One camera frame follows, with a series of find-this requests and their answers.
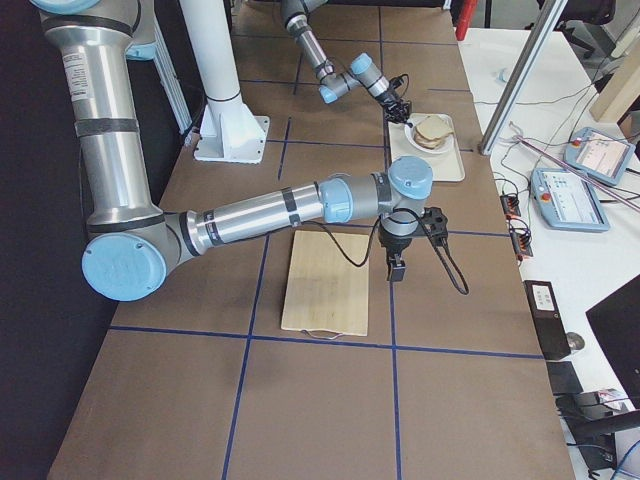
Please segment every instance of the bamboo board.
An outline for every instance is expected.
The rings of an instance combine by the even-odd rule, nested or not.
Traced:
[[[363,258],[367,235],[334,235],[352,259]],[[366,336],[368,320],[369,263],[348,263],[324,232],[297,231],[281,328]]]

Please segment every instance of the light blue joint cap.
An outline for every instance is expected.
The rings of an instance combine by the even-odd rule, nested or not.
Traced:
[[[320,95],[322,95],[324,103],[333,103],[338,99],[338,96],[334,93],[334,91],[326,85],[320,85],[318,91],[320,92]]]
[[[131,301],[157,290],[167,276],[158,249],[130,233],[107,233],[91,241],[82,255],[82,272],[95,291]]]
[[[353,215],[353,197],[344,180],[333,178],[320,183],[320,195],[327,223],[344,223]]]
[[[56,15],[74,15],[93,7],[100,0],[31,0],[36,7]]]
[[[351,71],[355,75],[360,75],[361,73],[366,72],[372,63],[373,60],[371,60],[369,55],[361,53],[353,62],[351,62]]]
[[[153,60],[156,58],[156,42],[131,45],[127,50],[127,60]]]
[[[389,181],[405,197],[426,200],[431,195],[433,170],[421,158],[400,157],[389,168]]]

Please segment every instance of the sandwich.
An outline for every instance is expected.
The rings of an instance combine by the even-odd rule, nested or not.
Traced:
[[[423,148],[433,150],[444,145],[453,129],[438,115],[427,115],[413,130],[413,140]]]

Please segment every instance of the table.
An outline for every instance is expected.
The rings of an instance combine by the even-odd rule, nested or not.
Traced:
[[[528,36],[525,31],[471,29],[460,45],[465,71],[476,103],[476,112],[483,130],[489,123],[494,105],[504,88],[498,80],[500,72],[508,72],[518,58]],[[540,55],[525,85],[519,102],[555,100],[571,95],[591,83],[575,54],[561,33],[553,33]],[[518,105],[511,120],[524,131],[524,136],[543,142],[564,142],[572,131],[576,119],[587,103],[597,95],[594,87],[581,94],[553,104]],[[566,122],[553,138],[558,127],[576,106],[571,120]],[[585,110],[577,129],[593,126],[622,137],[615,124],[599,124]],[[506,128],[502,137],[515,132]],[[491,155],[491,164],[516,182],[526,187],[525,179],[507,170],[501,161],[509,145],[498,144]],[[549,152],[560,156],[563,148],[552,147]],[[515,147],[504,160],[508,167],[528,175],[537,157],[524,147]],[[638,160],[631,168],[638,169]],[[553,166],[542,163],[541,166]],[[631,191],[640,190],[640,178],[627,173],[619,185]],[[597,340],[589,327],[585,311],[627,283],[640,272],[640,219],[622,205],[606,205],[605,212],[611,230],[603,234],[561,232],[549,229],[534,209],[528,208],[526,195],[521,195],[521,208],[529,220],[533,234],[534,258],[525,260],[520,268],[523,280],[551,281],[566,331],[579,333],[586,341],[584,350],[571,356],[576,373],[585,391],[601,388],[621,389]]]
[[[262,163],[203,164],[185,150],[162,208],[389,165],[379,106],[362,89],[324,105],[272,8],[244,4],[232,38],[243,98],[271,117]],[[474,152],[480,129],[448,13],[329,5],[312,27],[343,62],[366,51],[388,75],[409,73],[416,111],[453,118],[467,177],[435,185],[429,204],[449,217],[471,294],[419,241],[405,280],[389,285],[374,248],[369,335],[317,340],[279,328],[290,231],[215,249],[118,307],[52,480],[571,475],[491,166]]]

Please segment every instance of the label sticker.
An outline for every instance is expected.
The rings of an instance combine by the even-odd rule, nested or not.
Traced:
[[[545,310],[547,312],[553,312],[553,299],[551,298],[551,290],[546,285],[532,285],[533,298],[536,300],[536,308],[538,310]]]
[[[64,55],[62,61],[64,63],[64,73],[67,75],[71,101],[93,98],[93,88],[87,74],[88,68],[84,53],[78,52]]]

